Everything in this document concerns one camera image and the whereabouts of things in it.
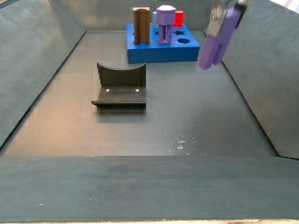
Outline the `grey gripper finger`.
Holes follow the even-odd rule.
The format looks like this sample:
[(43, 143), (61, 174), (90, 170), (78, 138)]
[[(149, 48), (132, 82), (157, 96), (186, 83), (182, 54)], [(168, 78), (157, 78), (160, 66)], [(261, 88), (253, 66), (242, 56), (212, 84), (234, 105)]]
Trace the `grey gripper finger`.
[(229, 19), (230, 7), (225, 5), (224, 0), (210, 0), (212, 7), (209, 13), (209, 24), (206, 27), (206, 34), (217, 37), (226, 26)]

